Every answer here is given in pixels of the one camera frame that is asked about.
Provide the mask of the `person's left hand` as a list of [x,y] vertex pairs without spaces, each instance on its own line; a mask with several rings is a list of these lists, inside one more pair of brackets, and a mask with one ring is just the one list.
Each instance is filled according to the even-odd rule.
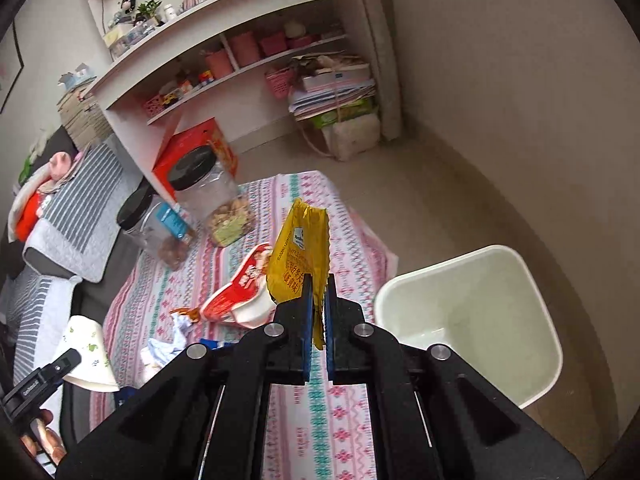
[[58,466],[66,455],[66,448],[61,437],[49,427],[51,422],[53,414],[44,408],[29,424],[29,430],[21,436],[21,440],[33,458],[43,452],[55,466]]

